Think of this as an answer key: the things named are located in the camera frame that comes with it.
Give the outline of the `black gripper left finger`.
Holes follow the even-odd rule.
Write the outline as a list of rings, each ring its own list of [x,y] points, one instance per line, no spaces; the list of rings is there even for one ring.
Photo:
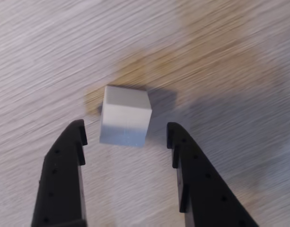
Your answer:
[[[31,225],[86,227],[81,166],[87,145],[84,120],[74,120],[44,157]]]

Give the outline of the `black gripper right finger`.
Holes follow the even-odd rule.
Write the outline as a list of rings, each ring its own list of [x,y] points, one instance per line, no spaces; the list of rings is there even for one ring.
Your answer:
[[[258,224],[202,149],[176,122],[167,124],[167,148],[177,172],[179,211],[187,227],[256,227]]]

